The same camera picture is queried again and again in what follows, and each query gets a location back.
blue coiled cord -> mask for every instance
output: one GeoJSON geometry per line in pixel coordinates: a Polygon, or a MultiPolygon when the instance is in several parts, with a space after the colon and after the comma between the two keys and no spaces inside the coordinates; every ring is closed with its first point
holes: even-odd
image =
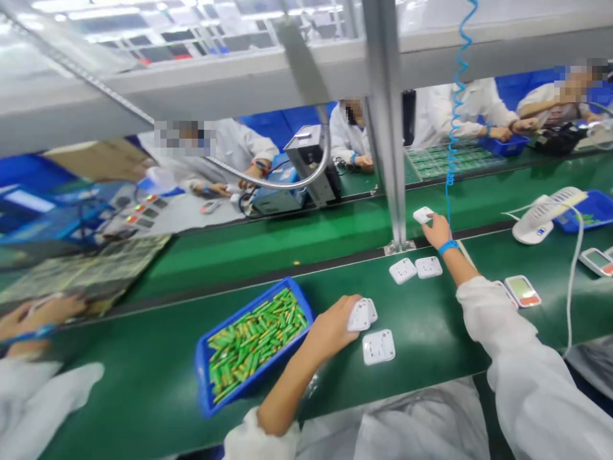
{"type": "Polygon", "coordinates": [[[451,131],[449,132],[450,142],[449,153],[447,157],[447,181],[445,183],[445,197],[447,198],[447,220],[449,221],[449,239],[451,239],[451,206],[449,204],[449,187],[450,185],[453,185],[453,182],[455,181],[455,169],[457,168],[457,158],[455,154],[458,153],[458,149],[455,148],[455,143],[460,140],[453,134],[459,128],[458,126],[456,126],[455,122],[458,120],[458,118],[460,118],[458,108],[464,104],[464,102],[460,101],[460,95],[466,89],[466,85],[460,81],[460,75],[466,69],[468,69],[468,64],[462,59],[462,55],[464,54],[464,51],[466,51],[468,47],[473,44],[473,39],[466,35],[466,33],[464,32],[464,26],[470,20],[470,18],[473,17],[473,15],[477,12],[477,9],[479,8],[478,0],[468,1],[473,4],[473,9],[460,23],[460,36],[466,41],[466,43],[458,51],[458,66],[460,66],[460,68],[455,73],[455,77],[453,78],[453,81],[459,87],[459,89],[453,94],[453,117],[451,118],[451,131]]]}

hand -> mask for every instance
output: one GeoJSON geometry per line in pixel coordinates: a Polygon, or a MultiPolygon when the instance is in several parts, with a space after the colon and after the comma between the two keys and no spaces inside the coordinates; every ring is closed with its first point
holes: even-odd
{"type": "Polygon", "coordinates": [[[85,309],[85,302],[79,296],[51,299],[20,322],[19,333],[34,332],[46,325],[63,324],[67,319],[78,315],[85,309]]]}
{"type": "Polygon", "coordinates": [[[343,296],[315,319],[300,347],[307,359],[319,366],[359,337],[359,332],[347,332],[347,323],[353,306],[361,298],[343,296]]]}
{"type": "Polygon", "coordinates": [[[226,190],[228,187],[227,184],[216,183],[208,186],[204,185],[194,185],[192,187],[192,191],[197,195],[206,196],[206,197],[217,197],[222,196],[226,198],[230,198],[232,194],[226,190]]]}
{"type": "Polygon", "coordinates": [[[15,310],[0,318],[0,341],[20,334],[19,323],[27,315],[32,305],[31,302],[22,303],[15,310]]]}
{"type": "Polygon", "coordinates": [[[513,124],[513,132],[515,134],[535,132],[538,129],[538,118],[526,118],[517,120],[513,124]]]}
{"type": "MultiPolygon", "coordinates": [[[[259,169],[256,165],[252,165],[249,169],[245,171],[245,174],[256,179],[261,179],[264,176],[264,171],[259,169]]],[[[245,179],[241,179],[238,183],[238,186],[244,190],[247,187],[252,187],[253,184],[249,181],[246,181],[245,179]]]]}
{"type": "Polygon", "coordinates": [[[594,123],[595,121],[602,121],[604,117],[602,115],[596,115],[595,113],[590,113],[586,116],[586,122],[589,125],[590,123],[594,123]]]}
{"type": "Polygon", "coordinates": [[[372,159],[370,157],[367,157],[366,155],[356,157],[356,166],[359,166],[360,169],[365,173],[371,173],[372,171],[374,171],[372,159]]]}
{"type": "Polygon", "coordinates": [[[432,217],[432,227],[428,224],[423,224],[421,228],[428,242],[436,250],[439,250],[441,246],[452,239],[449,232],[449,223],[447,219],[437,213],[428,214],[428,217],[432,217]]]}
{"type": "Polygon", "coordinates": [[[513,133],[509,128],[498,126],[490,129],[491,139],[498,139],[501,142],[508,142],[511,140],[511,137],[513,137],[513,133]]]}

blue wristband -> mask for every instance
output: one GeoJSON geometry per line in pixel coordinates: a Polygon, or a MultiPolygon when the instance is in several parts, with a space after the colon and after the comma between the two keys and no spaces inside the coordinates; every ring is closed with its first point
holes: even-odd
{"type": "Polygon", "coordinates": [[[459,248],[458,243],[455,240],[447,241],[443,246],[439,248],[439,254],[443,255],[446,250],[451,249],[452,247],[459,248]]]}

green circuit board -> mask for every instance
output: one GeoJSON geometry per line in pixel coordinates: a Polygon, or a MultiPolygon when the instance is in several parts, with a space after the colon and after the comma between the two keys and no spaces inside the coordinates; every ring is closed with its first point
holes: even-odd
{"type": "MultiPolygon", "coordinates": [[[[475,142],[458,142],[456,154],[457,174],[477,169],[486,169],[506,163],[504,157],[497,157],[479,147],[475,142]]],[[[425,149],[406,150],[407,157],[421,180],[430,180],[447,174],[447,145],[425,149]]]]}

worker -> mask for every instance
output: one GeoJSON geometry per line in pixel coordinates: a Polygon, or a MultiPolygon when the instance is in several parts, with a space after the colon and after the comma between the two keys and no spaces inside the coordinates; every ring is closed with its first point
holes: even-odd
{"type": "Polygon", "coordinates": [[[343,99],[330,114],[332,159],[355,165],[359,171],[372,173],[374,165],[359,99],[343,99]]]}
{"type": "Polygon", "coordinates": [[[577,119],[588,123],[600,121],[602,116],[592,113],[581,101],[604,76],[599,66],[571,66],[560,85],[551,82],[530,91],[517,105],[519,115],[537,117],[539,127],[560,126],[577,119]]]}
{"type": "MultiPolygon", "coordinates": [[[[76,296],[54,298],[40,308],[25,303],[0,318],[0,342],[64,323],[86,308],[76,296]]],[[[0,359],[0,458],[41,456],[64,419],[87,403],[104,367],[87,364],[54,376],[61,362],[50,359],[50,341],[12,344],[0,359]]]]}
{"type": "MultiPolygon", "coordinates": [[[[613,419],[577,389],[560,355],[538,340],[504,290],[453,246],[447,220],[431,217],[423,231],[458,286],[468,334],[492,359],[487,379],[515,458],[610,459],[613,419]]],[[[317,317],[262,405],[227,435],[226,460],[489,459],[478,395],[466,379],[310,420],[300,430],[296,408],[314,374],[358,338],[347,321],[359,299],[343,296],[317,317]]]]}
{"type": "Polygon", "coordinates": [[[179,187],[207,197],[230,197],[228,185],[245,189],[249,182],[203,160],[210,156],[261,179],[278,148],[267,137],[227,118],[218,121],[174,122],[168,129],[139,134],[142,147],[164,168],[172,171],[179,187]]]}
{"type": "MultiPolygon", "coordinates": [[[[455,83],[417,89],[413,148],[433,147],[449,141],[453,95],[458,89],[455,83]]],[[[493,78],[466,83],[466,89],[461,92],[459,100],[463,103],[457,109],[460,117],[453,122],[458,126],[454,131],[458,139],[491,137],[508,142],[513,133],[526,134],[537,128],[538,121],[535,118],[521,120],[515,112],[506,108],[493,78]],[[485,118],[484,125],[477,123],[479,115],[485,118]]]]}

